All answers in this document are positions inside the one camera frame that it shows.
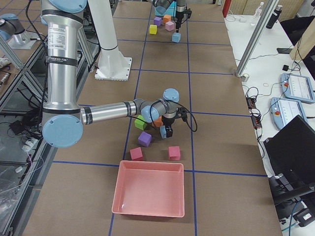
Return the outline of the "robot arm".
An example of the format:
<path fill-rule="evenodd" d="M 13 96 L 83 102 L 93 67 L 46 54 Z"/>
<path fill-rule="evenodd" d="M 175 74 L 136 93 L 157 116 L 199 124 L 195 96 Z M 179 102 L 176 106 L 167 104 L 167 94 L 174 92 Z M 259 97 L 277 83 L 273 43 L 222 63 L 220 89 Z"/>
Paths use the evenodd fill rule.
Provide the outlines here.
<path fill-rule="evenodd" d="M 174 18 L 176 32 L 179 32 L 184 16 L 186 15 L 186 19 L 189 19 L 192 14 L 192 10 L 187 8 L 186 0 L 148 0 L 148 2 L 150 2 L 160 14 L 165 13 L 171 4 L 176 2 Z"/>
<path fill-rule="evenodd" d="M 67 148 L 82 137 L 83 126 L 94 122 L 142 115 L 151 123 L 161 119 L 162 136 L 173 134 L 172 124 L 187 120 L 187 109 L 179 104 L 179 92 L 173 88 L 150 102 L 143 99 L 93 107 L 79 107 L 76 98 L 77 44 L 83 27 L 83 11 L 89 7 L 97 33 L 100 52 L 95 77 L 126 81 L 132 59 L 118 48 L 110 3 L 107 0 L 43 0 L 42 18 L 48 26 L 48 100 L 43 105 L 42 135 L 56 148 Z"/>

